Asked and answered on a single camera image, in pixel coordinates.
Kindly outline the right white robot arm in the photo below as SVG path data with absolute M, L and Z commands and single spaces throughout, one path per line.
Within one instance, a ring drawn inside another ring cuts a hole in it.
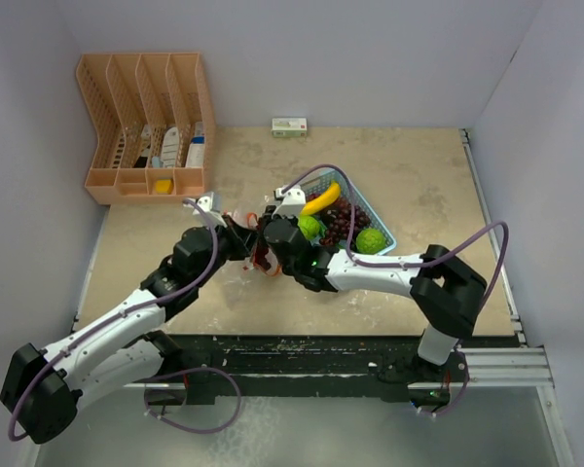
M 441 245 L 395 258 L 351 255 L 310 243 L 297 221 L 279 216 L 267 223 L 263 239 L 282 272 L 310 291 L 365 290 L 413 300 L 428 322 L 413 359 L 415 373 L 424 380 L 447 371 L 450 354 L 473 334 L 487 299 L 487 281 Z

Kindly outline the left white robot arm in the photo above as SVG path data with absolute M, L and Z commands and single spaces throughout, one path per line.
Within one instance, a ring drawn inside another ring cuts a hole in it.
M 177 377 L 181 359 L 160 326 L 193 303 L 226 262 L 247 259 L 257 239 L 256 229 L 228 215 L 205 218 L 113 309 L 60 341 L 16 350 L 0 391 L 11 414 L 9 440 L 45 444 L 79 411 L 123 385 Z

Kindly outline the red grape bunch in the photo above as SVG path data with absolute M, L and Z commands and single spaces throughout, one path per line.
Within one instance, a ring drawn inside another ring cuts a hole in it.
M 321 245 L 336 245 L 347 240 L 349 229 L 353 230 L 353 239 L 371 226 L 369 215 L 355 205 L 354 223 L 351 223 L 351 203 L 344 196 L 339 196 L 332 204 L 311 215 L 319 225 L 315 240 Z

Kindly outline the clear orange-zip bag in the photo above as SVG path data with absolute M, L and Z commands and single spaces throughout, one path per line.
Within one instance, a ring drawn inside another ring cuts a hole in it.
M 237 208 L 233 211 L 226 211 L 226 214 L 229 214 L 241 227 L 257 234 L 265 227 L 265 220 L 255 212 Z M 252 247 L 250 256 L 242 262 L 241 270 L 244 272 L 259 271 L 265 276 L 276 277 L 281 274 L 281 265 L 266 241 L 259 238 Z

